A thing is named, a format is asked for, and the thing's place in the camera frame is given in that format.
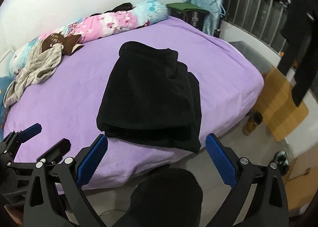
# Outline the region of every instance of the person's hand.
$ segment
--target person's hand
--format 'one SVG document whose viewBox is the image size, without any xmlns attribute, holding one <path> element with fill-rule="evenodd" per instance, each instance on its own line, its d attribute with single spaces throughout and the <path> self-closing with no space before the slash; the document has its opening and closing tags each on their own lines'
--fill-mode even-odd
<svg viewBox="0 0 318 227">
<path fill-rule="evenodd" d="M 16 209 L 12 205 L 5 205 L 4 208 L 7 210 L 8 214 L 16 222 L 19 227 L 23 227 L 23 213 Z"/>
</svg>

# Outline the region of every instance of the green cloth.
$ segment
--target green cloth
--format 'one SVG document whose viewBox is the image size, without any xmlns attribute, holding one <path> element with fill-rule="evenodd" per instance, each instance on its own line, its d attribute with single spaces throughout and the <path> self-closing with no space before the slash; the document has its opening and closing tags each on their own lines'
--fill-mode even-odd
<svg viewBox="0 0 318 227">
<path fill-rule="evenodd" d="M 200 11 L 202 13 L 209 14 L 210 12 L 200 8 L 199 6 L 196 6 L 190 2 L 176 2 L 176 3 L 169 3 L 167 4 L 167 7 L 173 10 L 176 10 L 177 12 L 187 12 L 187 11 Z"/>
</svg>

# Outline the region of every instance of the purple blanket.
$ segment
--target purple blanket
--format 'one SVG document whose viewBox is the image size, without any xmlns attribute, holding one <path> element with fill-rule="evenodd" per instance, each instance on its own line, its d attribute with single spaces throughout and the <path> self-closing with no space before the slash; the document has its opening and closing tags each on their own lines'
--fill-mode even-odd
<svg viewBox="0 0 318 227">
<path fill-rule="evenodd" d="M 96 116 L 121 45 L 139 41 L 154 48 L 179 52 L 178 60 L 188 66 L 200 83 L 202 122 L 201 148 L 206 136 L 217 136 L 238 123 L 254 105 L 263 87 L 257 69 L 234 47 L 208 36 L 185 22 L 170 17 L 155 25 L 86 43 L 73 56 L 65 56 L 47 81 L 27 87 L 12 106 L 4 127 L 23 130 L 40 123 L 42 133 L 21 145 L 17 162 L 34 162 L 62 138 L 71 141 L 67 156 L 74 157 L 100 134 Z M 117 187 L 131 177 L 190 152 L 131 144 L 109 138 L 109 148 L 92 180 L 83 189 Z"/>
</svg>

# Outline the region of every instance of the textured blue pad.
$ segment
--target textured blue pad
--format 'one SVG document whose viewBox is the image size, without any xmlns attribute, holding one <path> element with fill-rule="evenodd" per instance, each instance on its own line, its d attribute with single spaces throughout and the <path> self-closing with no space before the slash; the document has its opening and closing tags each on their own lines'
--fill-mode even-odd
<svg viewBox="0 0 318 227">
<path fill-rule="evenodd" d="M 231 186 L 233 189 L 237 182 L 236 169 L 211 134 L 206 137 L 206 150 L 217 168 L 224 184 Z"/>
<path fill-rule="evenodd" d="M 42 132 L 42 126 L 39 123 L 36 123 L 29 128 L 25 129 L 19 134 L 18 141 L 20 143 L 25 143 L 30 140 L 32 137 L 35 137 Z"/>
<path fill-rule="evenodd" d="M 108 149 L 107 137 L 101 135 L 95 146 L 90 150 L 89 154 L 84 158 L 82 163 L 77 168 L 76 185 L 82 187 L 90 182 L 99 163 Z"/>
</svg>

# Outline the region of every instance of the gray floor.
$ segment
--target gray floor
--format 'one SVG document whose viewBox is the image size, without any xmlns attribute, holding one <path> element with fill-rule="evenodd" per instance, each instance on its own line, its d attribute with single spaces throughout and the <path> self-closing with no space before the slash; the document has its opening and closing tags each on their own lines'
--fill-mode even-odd
<svg viewBox="0 0 318 227">
<path fill-rule="evenodd" d="M 246 121 L 247 117 L 222 136 L 220 141 L 225 146 L 231 147 L 238 157 L 247 157 L 253 164 L 267 165 L 273 158 L 273 155 L 277 151 L 283 150 L 284 147 L 281 143 L 277 143 L 274 140 L 264 124 L 258 126 L 250 136 L 245 136 L 241 129 Z M 174 163 L 172 167 L 187 169 L 196 177 L 204 194 L 200 227 L 206 226 L 220 208 L 230 191 L 230 187 L 223 184 L 206 150 L 201 151 L 198 155 L 190 155 Z M 131 193 L 144 178 L 134 178 L 123 187 L 93 190 L 85 192 L 85 194 L 104 223 L 110 227 L 127 210 Z M 252 201 L 255 187 L 256 185 L 252 185 L 236 223 L 244 219 Z M 71 213 L 68 213 L 68 215 L 70 220 L 76 223 L 74 216 Z"/>
</svg>

